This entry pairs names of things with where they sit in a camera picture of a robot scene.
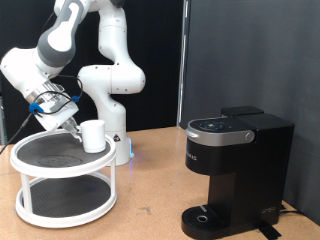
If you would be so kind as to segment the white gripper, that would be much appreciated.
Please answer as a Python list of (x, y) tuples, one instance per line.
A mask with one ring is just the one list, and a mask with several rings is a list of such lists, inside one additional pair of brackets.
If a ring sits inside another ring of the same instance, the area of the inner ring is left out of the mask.
[(78, 137), (77, 123), (72, 118), (78, 111), (74, 102), (69, 102), (66, 98), (51, 98), (48, 101), (37, 100), (36, 104), (40, 107), (36, 119), (46, 131), (54, 131), (62, 125), (73, 137)]

